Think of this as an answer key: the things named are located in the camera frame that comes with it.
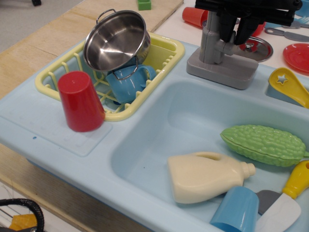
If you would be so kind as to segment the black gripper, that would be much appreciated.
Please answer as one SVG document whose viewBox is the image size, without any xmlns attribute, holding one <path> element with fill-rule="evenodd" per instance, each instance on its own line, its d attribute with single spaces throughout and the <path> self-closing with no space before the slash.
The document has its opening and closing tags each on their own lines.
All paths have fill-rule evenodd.
<svg viewBox="0 0 309 232">
<path fill-rule="evenodd" d="M 240 23 L 235 45 L 244 44 L 264 22 L 289 26 L 295 12 L 302 8 L 300 0 L 197 0 L 198 9 L 216 12 L 219 17 L 219 35 L 229 42 L 236 24 Z"/>
</svg>

